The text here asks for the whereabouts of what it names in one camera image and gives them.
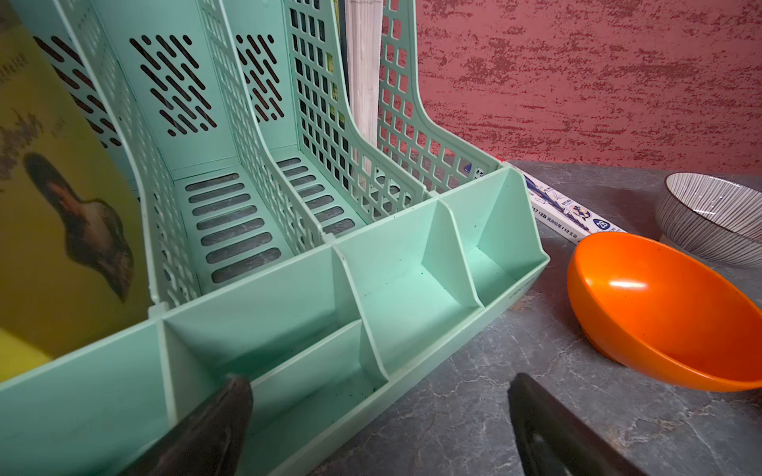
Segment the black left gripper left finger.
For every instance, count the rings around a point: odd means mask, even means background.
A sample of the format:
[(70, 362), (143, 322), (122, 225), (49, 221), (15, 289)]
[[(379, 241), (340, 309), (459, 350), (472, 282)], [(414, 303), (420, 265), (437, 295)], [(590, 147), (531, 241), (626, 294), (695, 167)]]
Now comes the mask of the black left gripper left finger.
[(233, 475), (252, 415), (249, 381), (231, 376), (123, 475)]

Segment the orange bowl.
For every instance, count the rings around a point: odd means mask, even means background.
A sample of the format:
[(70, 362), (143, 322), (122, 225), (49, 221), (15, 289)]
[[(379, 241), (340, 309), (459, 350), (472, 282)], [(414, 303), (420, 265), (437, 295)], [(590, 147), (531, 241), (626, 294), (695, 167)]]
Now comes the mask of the orange bowl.
[(604, 356), (671, 385), (761, 386), (761, 309), (725, 277), (660, 242), (602, 232), (579, 242), (571, 308)]

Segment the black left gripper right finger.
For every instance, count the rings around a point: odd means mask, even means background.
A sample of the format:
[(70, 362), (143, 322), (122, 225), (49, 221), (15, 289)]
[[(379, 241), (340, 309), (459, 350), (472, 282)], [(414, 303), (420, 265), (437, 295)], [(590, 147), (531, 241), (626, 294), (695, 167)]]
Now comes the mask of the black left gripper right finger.
[(507, 391), (515, 444), (526, 475), (642, 475), (526, 373)]

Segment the striped bowl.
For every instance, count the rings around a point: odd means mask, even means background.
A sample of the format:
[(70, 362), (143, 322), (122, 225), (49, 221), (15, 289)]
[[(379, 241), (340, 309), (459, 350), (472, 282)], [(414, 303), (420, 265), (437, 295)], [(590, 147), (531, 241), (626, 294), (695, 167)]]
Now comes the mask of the striped bowl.
[(722, 266), (761, 266), (761, 192), (725, 178), (667, 176), (655, 210), (661, 240)]

